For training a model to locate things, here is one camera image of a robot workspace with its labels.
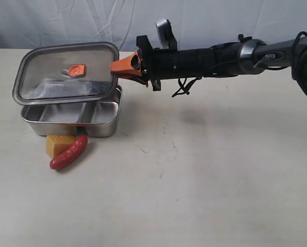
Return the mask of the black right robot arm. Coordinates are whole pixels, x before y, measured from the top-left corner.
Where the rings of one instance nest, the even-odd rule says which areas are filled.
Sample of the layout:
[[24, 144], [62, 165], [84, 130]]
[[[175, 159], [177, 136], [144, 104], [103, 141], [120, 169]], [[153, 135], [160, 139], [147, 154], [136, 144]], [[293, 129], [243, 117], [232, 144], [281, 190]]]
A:
[[111, 63], [110, 71], [119, 78], [151, 83], [154, 91], [161, 82], [176, 79], [179, 89], [173, 94], [188, 95], [202, 78], [231, 78], [258, 75], [266, 70], [291, 69], [291, 77], [307, 96], [307, 32], [293, 40], [266, 44], [239, 34], [237, 42], [209, 48], [178, 50], [153, 48], [147, 36], [137, 37], [138, 49], [130, 56]]

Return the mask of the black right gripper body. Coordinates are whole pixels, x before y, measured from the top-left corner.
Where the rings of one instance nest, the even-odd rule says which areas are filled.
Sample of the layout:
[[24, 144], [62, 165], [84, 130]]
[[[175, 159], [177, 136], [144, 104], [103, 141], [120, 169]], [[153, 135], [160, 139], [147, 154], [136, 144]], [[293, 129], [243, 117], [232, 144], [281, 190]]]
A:
[[143, 79], [151, 81], [154, 91], [161, 90], [161, 80], [204, 77], [215, 65], [210, 48], [175, 50], [153, 48], [147, 36], [136, 39]]

